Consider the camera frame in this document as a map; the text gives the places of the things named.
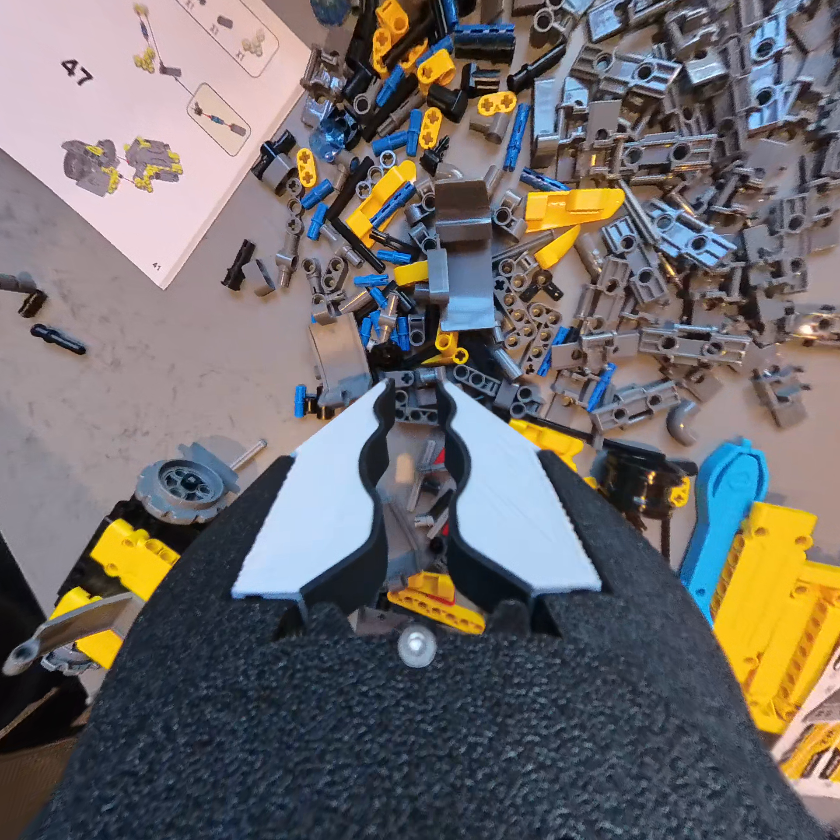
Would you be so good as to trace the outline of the black seat brick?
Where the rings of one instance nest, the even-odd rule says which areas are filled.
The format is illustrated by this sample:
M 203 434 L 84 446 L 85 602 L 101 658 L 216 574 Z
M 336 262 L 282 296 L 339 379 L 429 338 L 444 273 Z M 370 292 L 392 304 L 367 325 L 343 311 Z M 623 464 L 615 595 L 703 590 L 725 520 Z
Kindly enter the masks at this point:
M 642 444 L 614 442 L 595 457 L 590 484 L 638 529 L 687 504 L 697 464 Z

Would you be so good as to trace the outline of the black grey joint brick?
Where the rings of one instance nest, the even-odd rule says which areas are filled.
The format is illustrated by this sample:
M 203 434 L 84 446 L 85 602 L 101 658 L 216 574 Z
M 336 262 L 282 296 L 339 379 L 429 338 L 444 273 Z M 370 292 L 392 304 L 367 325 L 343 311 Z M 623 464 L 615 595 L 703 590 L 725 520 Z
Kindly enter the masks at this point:
M 288 179 L 297 169 L 290 157 L 297 145 L 294 134 L 284 129 L 275 139 L 268 140 L 259 148 L 259 158 L 251 167 L 251 173 L 277 196 L 287 187 Z

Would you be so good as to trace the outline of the large yellow panel brick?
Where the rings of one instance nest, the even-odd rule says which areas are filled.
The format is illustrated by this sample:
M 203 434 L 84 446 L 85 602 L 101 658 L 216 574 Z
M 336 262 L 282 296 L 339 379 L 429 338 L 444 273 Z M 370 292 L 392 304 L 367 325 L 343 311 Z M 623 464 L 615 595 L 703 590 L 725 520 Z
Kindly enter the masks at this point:
M 759 730 L 782 734 L 839 635 L 839 569 L 808 560 L 815 515 L 754 502 L 710 603 L 712 629 Z

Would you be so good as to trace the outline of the blue brick separator tool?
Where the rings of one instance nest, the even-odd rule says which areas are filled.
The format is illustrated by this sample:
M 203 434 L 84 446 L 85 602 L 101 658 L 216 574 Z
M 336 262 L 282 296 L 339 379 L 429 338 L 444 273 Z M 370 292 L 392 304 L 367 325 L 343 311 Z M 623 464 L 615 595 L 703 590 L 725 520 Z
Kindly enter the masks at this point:
M 695 484 L 696 525 L 680 565 L 679 579 L 709 624 L 717 589 L 742 521 L 770 487 L 764 453 L 741 437 L 726 442 L 702 463 Z

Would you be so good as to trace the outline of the instruction booklet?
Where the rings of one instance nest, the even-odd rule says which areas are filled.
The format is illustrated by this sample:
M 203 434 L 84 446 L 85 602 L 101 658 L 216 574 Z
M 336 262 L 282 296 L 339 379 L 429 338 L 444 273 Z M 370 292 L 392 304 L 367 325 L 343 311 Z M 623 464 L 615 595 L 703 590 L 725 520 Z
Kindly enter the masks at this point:
M 160 288 L 300 95 L 262 2 L 2 2 L 2 149 Z

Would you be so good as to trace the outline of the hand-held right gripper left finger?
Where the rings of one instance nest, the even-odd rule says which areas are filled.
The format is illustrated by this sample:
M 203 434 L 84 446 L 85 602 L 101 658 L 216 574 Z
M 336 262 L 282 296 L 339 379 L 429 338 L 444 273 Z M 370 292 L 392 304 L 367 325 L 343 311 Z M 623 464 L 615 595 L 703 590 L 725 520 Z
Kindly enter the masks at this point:
M 232 587 L 234 599 L 372 599 L 388 547 L 376 490 L 389 466 L 396 389 L 371 388 L 291 456 Z

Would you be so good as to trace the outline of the grey curved panel brick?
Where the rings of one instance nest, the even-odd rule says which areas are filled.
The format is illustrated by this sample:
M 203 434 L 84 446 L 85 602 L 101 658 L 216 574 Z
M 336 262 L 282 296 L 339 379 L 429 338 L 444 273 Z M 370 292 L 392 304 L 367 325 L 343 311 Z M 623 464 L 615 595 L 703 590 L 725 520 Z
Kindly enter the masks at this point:
M 388 554 L 384 586 L 389 591 L 406 587 L 410 576 L 427 570 L 434 561 L 424 532 L 394 500 L 384 500 L 382 511 Z

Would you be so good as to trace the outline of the grey rectangular panel brick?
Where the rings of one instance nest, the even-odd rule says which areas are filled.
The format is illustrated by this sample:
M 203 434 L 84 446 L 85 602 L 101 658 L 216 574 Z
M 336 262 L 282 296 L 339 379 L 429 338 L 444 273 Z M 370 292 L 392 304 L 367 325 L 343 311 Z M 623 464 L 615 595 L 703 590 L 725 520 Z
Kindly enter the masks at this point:
M 319 407 L 349 406 L 372 386 L 370 367 L 354 315 L 342 314 L 331 323 L 314 322 L 308 329 L 322 384 Z

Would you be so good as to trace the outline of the yellow holed beam brick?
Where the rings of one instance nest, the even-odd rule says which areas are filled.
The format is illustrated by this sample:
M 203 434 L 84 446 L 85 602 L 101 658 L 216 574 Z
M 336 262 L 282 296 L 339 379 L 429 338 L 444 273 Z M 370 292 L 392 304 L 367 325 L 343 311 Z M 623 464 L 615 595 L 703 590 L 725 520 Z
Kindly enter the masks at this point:
M 386 597 L 394 605 L 462 634 L 481 635 L 486 630 L 483 613 L 458 600 L 448 574 L 415 573 L 401 589 L 389 591 Z

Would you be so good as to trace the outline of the yellow grey brick vehicle model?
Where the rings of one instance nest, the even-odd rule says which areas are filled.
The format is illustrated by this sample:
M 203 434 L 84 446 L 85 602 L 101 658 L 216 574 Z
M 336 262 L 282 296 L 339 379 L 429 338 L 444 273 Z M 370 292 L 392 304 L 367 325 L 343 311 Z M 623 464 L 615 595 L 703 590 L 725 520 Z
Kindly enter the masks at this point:
M 66 676 L 110 669 L 142 607 L 239 493 L 239 469 L 266 447 L 260 439 L 226 463 L 198 443 L 182 444 L 178 456 L 146 466 L 70 570 L 53 612 L 7 655 L 3 674 L 33 665 Z

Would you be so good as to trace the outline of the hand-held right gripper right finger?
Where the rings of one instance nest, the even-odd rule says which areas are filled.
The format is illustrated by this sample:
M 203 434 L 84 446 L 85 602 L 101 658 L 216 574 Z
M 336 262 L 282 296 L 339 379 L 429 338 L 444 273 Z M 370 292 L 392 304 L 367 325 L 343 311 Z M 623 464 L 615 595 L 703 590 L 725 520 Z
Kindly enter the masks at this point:
M 464 595 L 599 592 L 602 580 L 540 460 L 553 455 L 450 382 L 438 385 L 455 482 L 448 569 Z

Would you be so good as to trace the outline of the pile of loose brick parts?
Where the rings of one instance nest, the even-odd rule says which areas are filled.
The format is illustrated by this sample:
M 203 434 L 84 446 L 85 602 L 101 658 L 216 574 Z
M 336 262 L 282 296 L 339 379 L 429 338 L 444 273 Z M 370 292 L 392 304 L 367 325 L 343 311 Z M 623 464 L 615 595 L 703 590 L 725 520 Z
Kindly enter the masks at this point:
M 439 424 L 438 385 L 457 386 L 541 450 L 540 460 L 585 551 L 598 529 L 578 528 L 564 504 L 552 437 L 571 431 L 530 411 L 535 395 L 519 382 L 558 372 L 553 394 L 587 412 L 595 440 L 643 422 L 679 403 L 679 389 L 710 384 L 711 367 L 749 367 L 750 380 L 774 421 L 798 419 L 805 389 L 794 366 L 758 364 L 753 349 L 779 335 L 824 343 L 838 338 L 834 308 L 788 308 L 783 294 L 800 290 L 813 237 L 835 220 L 825 204 L 838 173 L 822 156 L 804 190 L 768 205 L 767 224 L 732 196 L 758 191 L 783 169 L 775 142 L 795 134 L 795 105 L 809 77 L 786 80 L 787 23 L 800 10 L 739 2 L 734 34 L 723 37 L 730 2 L 545 2 L 530 39 L 551 49 L 511 74 L 506 91 L 478 102 L 477 127 L 514 117 L 504 172 L 517 169 L 526 128 L 531 165 L 520 180 L 527 196 L 490 199 L 501 171 L 484 180 L 440 180 L 434 161 L 448 147 L 442 119 L 459 121 L 467 93 L 442 86 L 452 59 L 509 62 L 511 24 L 461 25 L 454 2 L 441 2 L 448 29 L 416 63 L 409 81 L 396 64 L 415 35 L 399 28 L 391 53 L 372 36 L 371 61 L 349 50 L 356 76 L 393 65 L 373 100 L 372 80 L 348 79 L 349 111 L 341 134 L 349 150 L 364 129 L 375 156 L 422 146 L 429 177 L 385 170 L 370 156 L 346 175 L 342 190 L 320 202 L 308 231 L 323 226 L 374 270 L 343 294 L 345 259 L 325 270 L 305 260 L 313 322 L 351 313 L 372 386 L 395 386 L 395 420 Z

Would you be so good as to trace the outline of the printed sticker sheet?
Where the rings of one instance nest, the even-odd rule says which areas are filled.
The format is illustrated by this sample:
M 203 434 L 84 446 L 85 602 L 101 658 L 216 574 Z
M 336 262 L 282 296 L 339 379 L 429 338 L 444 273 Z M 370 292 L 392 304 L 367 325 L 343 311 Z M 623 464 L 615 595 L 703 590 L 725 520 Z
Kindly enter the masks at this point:
M 780 771 L 800 793 L 838 798 L 839 653 L 772 747 Z

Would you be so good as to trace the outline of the grey elbow pipe brick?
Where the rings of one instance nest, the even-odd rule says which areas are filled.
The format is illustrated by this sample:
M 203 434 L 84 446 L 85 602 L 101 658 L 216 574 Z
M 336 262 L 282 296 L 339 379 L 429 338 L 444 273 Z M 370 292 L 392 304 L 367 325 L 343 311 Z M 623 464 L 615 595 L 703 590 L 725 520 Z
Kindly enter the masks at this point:
M 698 403 L 683 399 L 668 411 L 666 429 L 679 445 L 690 448 L 697 443 L 698 435 L 692 424 L 699 410 Z

